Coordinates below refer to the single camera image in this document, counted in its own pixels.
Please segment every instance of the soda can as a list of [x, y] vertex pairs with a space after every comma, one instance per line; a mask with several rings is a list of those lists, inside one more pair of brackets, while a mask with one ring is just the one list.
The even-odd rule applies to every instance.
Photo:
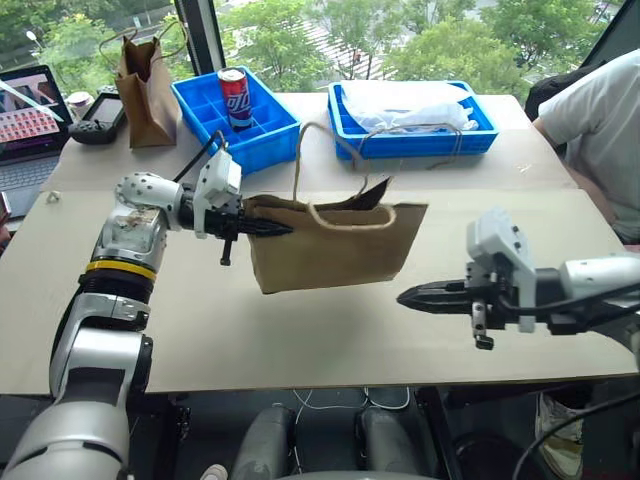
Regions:
[[218, 80], [231, 128], [236, 132], [251, 128], [253, 116], [247, 74], [239, 68], [223, 68], [218, 72]]

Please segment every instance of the table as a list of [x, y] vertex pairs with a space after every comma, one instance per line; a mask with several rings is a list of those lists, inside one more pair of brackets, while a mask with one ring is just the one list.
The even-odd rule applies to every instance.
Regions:
[[[327, 201], [350, 192], [312, 192]], [[411, 286], [460, 278], [465, 228], [501, 205], [528, 235], [536, 265], [558, 266], [622, 246], [581, 190], [392, 191], [387, 200], [430, 208], [404, 269], [392, 282], [264, 296], [241, 238], [231, 268], [222, 243], [171, 232], [151, 300], [154, 338], [149, 392], [548, 381], [636, 372], [633, 355], [595, 333], [551, 337], [496, 332], [493, 352], [475, 349], [469, 319], [408, 310], [396, 296]], [[48, 391], [51, 339], [100, 227], [108, 191], [44, 195], [0, 259], [0, 391]]]
[[[303, 121], [315, 120], [329, 125], [326, 94], [289, 93], [280, 94], [280, 98]], [[393, 188], [397, 190], [576, 188], [553, 149], [514, 97], [480, 95], [479, 102], [500, 130], [486, 154], [459, 157], [453, 164], [435, 170], [425, 168], [441, 162], [442, 157], [378, 159], [371, 163], [372, 180], [391, 173], [396, 177]], [[131, 150], [127, 132], [121, 132], [113, 145], [87, 146], [70, 140], [58, 168], [43, 188], [112, 190], [122, 175], [132, 171], [152, 171], [173, 178], [199, 149], [200, 144], [182, 123], [176, 147]], [[362, 173], [351, 171], [350, 162], [336, 160], [333, 141], [323, 132], [315, 129], [307, 132], [302, 155], [302, 190], [357, 191], [360, 188]], [[247, 176], [242, 188], [247, 192], [288, 192], [293, 184], [293, 171], [293, 163], [275, 165]]]

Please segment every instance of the yellow ring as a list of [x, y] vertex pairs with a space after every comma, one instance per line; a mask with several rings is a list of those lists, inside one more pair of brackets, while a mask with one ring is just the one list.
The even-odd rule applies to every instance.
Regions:
[[125, 272], [137, 273], [143, 277], [148, 278], [152, 282], [156, 281], [156, 274], [151, 270], [140, 265], [134, 265], [133, 263], [121, 262], [118, 260], [97, 260], [87, 265], [87, 272], [90, 270], [98, 270], [100, 268], [109, 268], [111, 270], [124, 270]]

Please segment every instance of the blue plastic crate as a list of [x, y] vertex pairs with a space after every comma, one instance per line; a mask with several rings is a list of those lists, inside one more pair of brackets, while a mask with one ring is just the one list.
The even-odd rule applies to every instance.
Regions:
[[[218, 82], [218, 74], [210, 73], [175, 82], [171, 88], [182, 108], [184, 120], [203, 145], [216, 130], [222, 130], [229, 142], [233, 160], [248, 175], [276, 163], [296, 158], [300, 121], [273, 95], [271, 90], [246, 67], [254, 125], [234, 132], [229, 125], [227, 109]], [[213, 155], [215, 145], [209, 149]]]
[[[469, 118], [478, 122], [479, 127], [478, 130], [462, 132], [459, 154], [477, 155], [486, 152], [498, 136], [498, 130], [478, 104], [475, 93], [467, 83], [462, 81], [447, 83], [472, 93], [460, 104], [465, 108], [473, 108], [473, 113]], [[342, 87], [339, 83], [329, 85], [329, 118], [336, 135], [356, 149], [360, 147], [360, 142], [367, 132], [347, 112], [342, 103]], [[456, 134], [446, 131], [412, 134], [381, 133], [365, 142], [362, 153], [367, 158], [450, 155], [453, 153], [455, 143]], [[344, 160], [351, 158], [349, 152], [337, 142], [336, 154]]]

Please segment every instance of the laptop keyboard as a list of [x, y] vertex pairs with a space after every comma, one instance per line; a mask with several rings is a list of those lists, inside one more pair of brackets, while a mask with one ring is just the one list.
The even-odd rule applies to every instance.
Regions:
[[47, 158], [2, 167], [0, 168], [0, 190], [44, 183], [57, 164], [57, 158]]

